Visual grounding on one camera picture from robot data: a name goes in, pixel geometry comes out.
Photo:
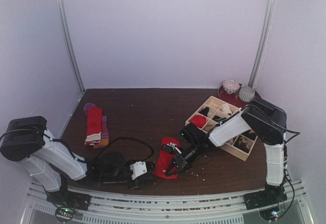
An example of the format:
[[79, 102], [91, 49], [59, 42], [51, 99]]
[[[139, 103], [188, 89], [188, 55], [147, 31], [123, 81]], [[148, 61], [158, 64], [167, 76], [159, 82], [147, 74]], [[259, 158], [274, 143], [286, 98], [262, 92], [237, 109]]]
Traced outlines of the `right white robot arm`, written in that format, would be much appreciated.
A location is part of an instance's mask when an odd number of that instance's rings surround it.
[[181, 150], [177, 146], [162, 147], [169, 154], [174, 154], [165, 175], [182, 173], [200, 154], [212, 147], [221, 147], [236, 136], [252, 130], [261, 139], [266, 151], [266, 184], [269, 187], [261, 193], [261, 200], [270, 205], [280, 197], [281, 190], [278, 186], [284, 181], [286, 124], [286, 112], [262, 98], [254, 98], [243, 109], [221, 125], [214, 126], [208, 133], [203, 132], [194, 123], [188, 123], [180, 131], [190, 144], [188, 148]]

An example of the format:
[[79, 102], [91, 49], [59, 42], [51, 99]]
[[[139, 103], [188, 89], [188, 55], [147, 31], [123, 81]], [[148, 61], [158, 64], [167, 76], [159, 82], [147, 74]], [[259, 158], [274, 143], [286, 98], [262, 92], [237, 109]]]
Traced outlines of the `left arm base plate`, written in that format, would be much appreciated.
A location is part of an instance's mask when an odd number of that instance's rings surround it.
[[46, 200], [56, 207], [68, 207], [73, 210], [87, 211], [91, 196], [88, 194], [73, 192], [73, 191], [46, 191]]

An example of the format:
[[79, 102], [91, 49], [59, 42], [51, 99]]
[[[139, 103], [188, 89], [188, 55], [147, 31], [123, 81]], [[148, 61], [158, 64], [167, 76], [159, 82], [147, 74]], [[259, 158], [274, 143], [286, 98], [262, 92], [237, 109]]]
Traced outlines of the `cream sock with brown toe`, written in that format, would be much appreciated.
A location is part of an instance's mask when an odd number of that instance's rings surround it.
[[233, 113], [232, 110], [231, 110], [230, 105], [227, 104], [227, 103], [224, 103], [224, 104], [222, 105], [222, 107], [221, 107], [221, 111], [222, 111], [223, 113], [229, 115], [229, 116], [231, 116], [232, 113]]

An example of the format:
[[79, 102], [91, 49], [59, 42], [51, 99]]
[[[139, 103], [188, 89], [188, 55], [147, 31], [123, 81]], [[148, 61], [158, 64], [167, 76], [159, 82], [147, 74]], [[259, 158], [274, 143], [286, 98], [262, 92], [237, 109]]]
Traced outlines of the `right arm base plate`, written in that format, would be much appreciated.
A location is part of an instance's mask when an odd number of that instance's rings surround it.
[[279, 201], [286, 201], [287, 195], [284, 190], [262, 190], [247, 193], [243, 196], [247, 210], [262, 208], [277, 204]]

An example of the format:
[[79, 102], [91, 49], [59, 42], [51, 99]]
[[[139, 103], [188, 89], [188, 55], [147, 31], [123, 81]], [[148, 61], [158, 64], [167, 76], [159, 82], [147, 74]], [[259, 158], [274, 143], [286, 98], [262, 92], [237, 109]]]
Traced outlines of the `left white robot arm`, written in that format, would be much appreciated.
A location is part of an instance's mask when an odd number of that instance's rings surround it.
[[148, 160], [126, 160], [119, 152], [100, 153], [85, 159], [69, 148], [62, 139], [54, 138], [42, 116], [13, 119], [1, 135], [1, 154], [21, 164], [63, 206], [73, 202], [73, 194], [64, 185], [64, 173], [85, 186], [127, 184], [128, 188], [143, 186], [155, 170]]

